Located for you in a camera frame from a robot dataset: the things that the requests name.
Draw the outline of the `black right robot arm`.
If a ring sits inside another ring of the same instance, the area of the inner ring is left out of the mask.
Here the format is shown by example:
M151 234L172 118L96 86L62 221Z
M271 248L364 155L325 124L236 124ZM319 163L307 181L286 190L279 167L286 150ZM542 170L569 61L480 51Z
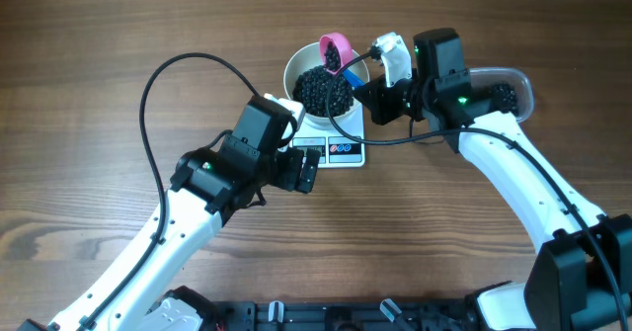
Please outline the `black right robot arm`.
M472 299L488 330L629 328L631 219L611 217L575 190L521 129L533 111L528 78L513 68L470 68L457 32L389 33L368 56L383 74L356 90L376 124L426 121L430 136L473 164L498 190L536 253L526 282L503 283Z

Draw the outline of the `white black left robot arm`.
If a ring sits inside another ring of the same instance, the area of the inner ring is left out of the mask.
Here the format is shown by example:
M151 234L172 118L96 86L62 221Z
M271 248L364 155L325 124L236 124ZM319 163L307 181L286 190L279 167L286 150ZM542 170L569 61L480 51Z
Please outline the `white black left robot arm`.
M195 252L239 209L264 206L264 186L311 192L320 154L290 147L302 104L254 96L218 150L182 156L160 203L99 279L47 324L23 330L134 330Z

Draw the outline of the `pink scoop blue handle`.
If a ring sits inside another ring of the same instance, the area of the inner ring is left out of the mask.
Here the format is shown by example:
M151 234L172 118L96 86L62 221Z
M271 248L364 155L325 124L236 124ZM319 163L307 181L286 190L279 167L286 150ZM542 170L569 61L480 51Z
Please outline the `pink scoop blue handle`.
M341 33L323 35L319 39L319 50L325 70L332 75L355 58L350 42Z

